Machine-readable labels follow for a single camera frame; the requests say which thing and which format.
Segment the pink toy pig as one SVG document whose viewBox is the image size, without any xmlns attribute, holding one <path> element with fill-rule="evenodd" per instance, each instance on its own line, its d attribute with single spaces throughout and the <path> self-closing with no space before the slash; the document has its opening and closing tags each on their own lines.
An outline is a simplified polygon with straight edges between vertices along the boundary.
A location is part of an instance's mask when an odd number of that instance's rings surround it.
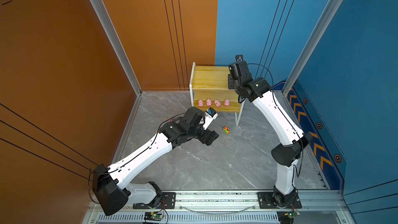
<svg viewBox="0 0 398 224">
<path fill-rule="evenodd" d="M 202 100 L 198 100 L 198 106 L 202 108 L 204 106 L 204 102 Z"/>
<path fill-rule="evenodd" d="M 230 100 L 229 99 L 225 99 L 224 106 L 225 107 L 229 107 L 230 106 Z"/>
<path fill-rule="evenodd" d="M 219 100 L 214 100 L 214 104 L 215 104 L 217 107 L 221 107 L 221 102 L 220 102 Z"/>
<path fill-rule="evenodd" d="M 206 105 L 207 105 L 207 107 L 211 107 L 211 106 L 212 106 L 212 101 L 211 101 L 211 99 L 207 99 L 207 100 L 206 100 Z"/>
</svg>

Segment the orange green toy car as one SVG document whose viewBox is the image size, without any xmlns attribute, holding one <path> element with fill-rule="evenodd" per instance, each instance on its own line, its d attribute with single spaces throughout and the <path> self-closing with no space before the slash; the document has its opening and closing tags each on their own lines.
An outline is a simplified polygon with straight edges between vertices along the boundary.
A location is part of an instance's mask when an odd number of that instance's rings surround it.
<svg viewBox="0 0 398 224">
<path fill-rule="evenodd" d="M 230 128 L 228 126 L 224 126 L 223 131 L 225 134 L 230 134 Z"/>
</svg>

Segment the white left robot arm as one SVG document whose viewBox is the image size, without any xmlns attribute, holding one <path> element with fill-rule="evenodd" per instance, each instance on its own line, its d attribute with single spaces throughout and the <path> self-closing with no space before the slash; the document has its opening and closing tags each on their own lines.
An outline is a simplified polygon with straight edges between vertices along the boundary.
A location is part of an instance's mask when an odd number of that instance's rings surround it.
<svg viewBox="0 0 398 224">
<path fill-rule="evenodd" d="M 190 140 L 198 140 L 207 146 L 219 137 L 209 130 L 217 118 L 215 109 L 202 111 L 190 107 L 159 125 L 155 135 L 143 146 L 125 158 L 109 166 L 97 166 L 91 174 L 92 192 L 106 216 L 112 216 L 126 205 L 142 204 L 148 208 L 162 205 L 163 192 L 153 181 L 134 184 L 132 180 L 164 154 Z"/>
</svg>

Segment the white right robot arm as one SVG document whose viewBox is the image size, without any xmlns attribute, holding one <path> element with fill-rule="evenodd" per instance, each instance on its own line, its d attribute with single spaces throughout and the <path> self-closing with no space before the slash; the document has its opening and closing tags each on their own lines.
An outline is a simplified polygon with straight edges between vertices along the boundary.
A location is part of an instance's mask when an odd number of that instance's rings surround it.
<svg viewBox="0 0 398 224">
<path fill-rule="evenodd" d="M 295 179 L 301 172 L 297 168 L 304 149 L 313 136 L 304 133 L 294 123 L 277 101 L 275 91 L 265 78 L 254 79 L 244 60 L 228 65 L 233 87 L 240 103 L 248 100 L 264 115 L 276 132 L 280 144 L 272 149 L 272 157 L 277 163 L 277 179 L 273 189 L 274 205 L 279 208 L 293 206 L 299 199 Z"/>
</svg>

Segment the wooden two-tier shelf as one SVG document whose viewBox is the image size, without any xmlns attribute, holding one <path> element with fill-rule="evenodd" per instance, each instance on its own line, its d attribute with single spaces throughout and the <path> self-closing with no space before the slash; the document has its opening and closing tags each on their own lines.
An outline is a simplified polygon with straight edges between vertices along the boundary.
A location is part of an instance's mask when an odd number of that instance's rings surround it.
<svg viewBox="0 0 398 224">
<path fill-rule="evenodd" d="M 202 66 L 193 63 L 189 82 L 190 100 L 191 105 L 195 107 L 199 107 L 198 100 L 202 100 L 204 102 L 202 109 L 206 109 L 209 108 L 206 100 L 211 99 L 211 107 L 217 112 L 234 113 L 235 125 L 238 125 L 244 103 L 238 102 L 238 95 L 234 89 L 228 89 L 229 74 L 227 66 Z M 225 99 L 230 100 L 229 107 L 224 106 Z M 214 100 L 219 100 L 221 107 L 217 107 Z"/>
</svg>

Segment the left controller board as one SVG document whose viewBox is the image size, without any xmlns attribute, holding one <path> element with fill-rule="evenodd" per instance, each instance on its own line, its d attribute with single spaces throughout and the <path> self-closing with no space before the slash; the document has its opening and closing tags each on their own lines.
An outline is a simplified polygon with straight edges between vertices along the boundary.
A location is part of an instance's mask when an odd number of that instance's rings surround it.
<svg viewBox="0 0 398 224">
<path fill-rule="evenodd" d="M 162 212 L 145 212 L 143 216 L 144 224 L 160 224 L 166 221 L 165 215 Z"/>
</svg>

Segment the controller board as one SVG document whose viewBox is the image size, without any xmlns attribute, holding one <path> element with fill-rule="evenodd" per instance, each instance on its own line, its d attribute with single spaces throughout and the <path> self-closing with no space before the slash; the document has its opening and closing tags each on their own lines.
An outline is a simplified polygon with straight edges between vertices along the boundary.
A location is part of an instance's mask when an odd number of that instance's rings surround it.
<svg viewBox="0 0 398 224">
<path fill-rule="evenodd" d="M 288 212 L 277 212 L 278 221 L 280 224 L 293 224 L 294 219 L 300 216 L 301 213 L 296 211 L 288 211 Z"/>
<path fill-rule="evenodd" d="M 144 224 L 160 224 L 166 221 L 165 215 L 162 212 L 145 212 L 143 216 Z"/>
</svg>

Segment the right controller board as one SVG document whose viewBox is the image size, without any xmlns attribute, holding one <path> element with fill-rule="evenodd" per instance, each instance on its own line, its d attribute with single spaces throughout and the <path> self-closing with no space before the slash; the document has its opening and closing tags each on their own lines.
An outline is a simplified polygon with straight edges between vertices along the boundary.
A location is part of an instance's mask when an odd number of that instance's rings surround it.
<svg viewBox="0 0 398 224">
<path fill-rule="evenodd" d="M 288 212 L 277 212 L 278 221 L 280 224 L 293 224 L 294 219 L 300 216 L 301 213 L 296 211 L 288 211 Z"/>
</svg>

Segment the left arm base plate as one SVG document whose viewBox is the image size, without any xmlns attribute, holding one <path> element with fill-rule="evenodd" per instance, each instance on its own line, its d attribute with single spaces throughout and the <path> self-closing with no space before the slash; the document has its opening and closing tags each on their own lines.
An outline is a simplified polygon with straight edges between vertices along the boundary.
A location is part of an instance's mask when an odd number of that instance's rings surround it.
<svg viewBox="0 0 398 224">
<path fill-rule="evenodd" d="M 160 197 L 156 196 L 155 199 L 149 204 L 133 204 L 134 209 L 174 209 L 176 203 L 176 192 L 163 192 Z"/>
</svg>

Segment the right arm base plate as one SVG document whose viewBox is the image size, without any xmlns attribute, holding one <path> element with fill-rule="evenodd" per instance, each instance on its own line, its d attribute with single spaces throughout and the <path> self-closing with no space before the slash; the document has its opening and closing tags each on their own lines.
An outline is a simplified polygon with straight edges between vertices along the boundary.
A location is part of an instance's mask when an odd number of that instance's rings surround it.
<svg viewBox="0 0 398 224">
<path fill-rule="evenodd" d="M 302 203 L 297 190 L 293 190 L 288 195 L 279 192 L 258 192 L 258 203 L 261 209 L 291 208 L 301 209 Z"/>
</svg>

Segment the right aluminium corner post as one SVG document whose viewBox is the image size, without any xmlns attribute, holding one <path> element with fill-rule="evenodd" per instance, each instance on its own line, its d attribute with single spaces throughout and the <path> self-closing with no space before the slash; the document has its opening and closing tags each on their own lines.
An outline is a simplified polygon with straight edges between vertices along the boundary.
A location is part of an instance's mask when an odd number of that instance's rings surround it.
<svg viewBox="0 0 398 224">
<path fill-rule="evenodd" d="M 305 44 L 301 54 L 299 55 L 286 83 L 282 89 L 282 95 L 287 96 L 292 89 L 294 83 L 301 74 L 307 61 L 311 57 L 313 51 L 321 40 L 325 30 L 329 26 L 331 20 L 335 16 L 343 0 L 328 0 L 321 16 L 319 17 L 307 43 Z"/>
</svg>

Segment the aluminium corner post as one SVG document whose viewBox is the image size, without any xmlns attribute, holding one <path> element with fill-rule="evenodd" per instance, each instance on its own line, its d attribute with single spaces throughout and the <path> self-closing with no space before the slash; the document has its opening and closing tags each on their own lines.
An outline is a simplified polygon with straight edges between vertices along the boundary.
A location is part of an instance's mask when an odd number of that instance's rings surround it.
<svg viewBox="0 0 398 224">
<path fill-rule="evenodd" d="M 118 33 L 114 27 L 114 24 L 111 20 L 111 17 L 106 9 L 106 6 L 103 0 L 90 0 L 91 5 L 108 37 L 109 42 L 111 43 L 115 54 L 137 96 L 142 95 L 141 86 L 137 80 L 137 77 L 134 73 L 134 70 L 131 66 L 131 62 L 129 61 L 125 49 L 122 45 L 122 42 L 118 36 Z"/>
<path fill-rule="evenodd" d="M 329 26 L 331 20 L 335 16 L 343 0 L 328 0 L 321 16 L 319 17 L 307 43 L 305 44 L 301 54 L 299 55 L 286 83 L 282 89 L 282 95 L 287 96 L 292 89 L 294 83 L 301 74 L 307 61 L 311 57 L 313 51 L 321 40 L 325 30 Z"/>
</svg>

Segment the aluminium mounting rail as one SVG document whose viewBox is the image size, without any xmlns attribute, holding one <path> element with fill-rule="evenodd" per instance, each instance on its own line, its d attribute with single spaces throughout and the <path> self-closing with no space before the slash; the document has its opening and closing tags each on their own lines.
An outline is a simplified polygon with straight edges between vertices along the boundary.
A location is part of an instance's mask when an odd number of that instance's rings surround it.
<svg viewBox="0 0 398 224">
<path fill-rule="evenodd" d="M 126 205 L 106 216 L 97 204 L 90 204 L 85 224 L 143 224 L 145 212 L 162 212 L 161 224 L 279 224 L 277 212 L 298 210 L 294 224 L 354 224 L 343 197 L 336 190 L 298 191 L 301 209 L 261 209 L 258 192 L 269 190 L 176 190 L 174 209 L 134 209 Z"/>
</svg>

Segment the left aluminium corner post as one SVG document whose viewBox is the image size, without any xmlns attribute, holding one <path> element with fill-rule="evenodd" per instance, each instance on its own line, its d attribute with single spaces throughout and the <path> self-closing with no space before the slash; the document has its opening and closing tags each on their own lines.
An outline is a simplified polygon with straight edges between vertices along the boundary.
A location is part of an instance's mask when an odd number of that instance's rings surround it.
<svg viewBox="0 0 398 224">
<path fill-rule="evenodd" d="M 134 70 L 131 66 L 131 62 L 129 61 L 125 49 L 122 45 L 122 42 L 118 36 L 118 33 L 114 27 L 114 24 L 111 20 L 111 17 L 106 9 L 106 6 L 103 0 L 90 0 L 91 5 L 108 37 L 109 42 L 111 43 L 115 54 L 137 96 L 142 95 L 141 86 L 137 80 L 137 77 L 134 73 Z"/>
</svg>

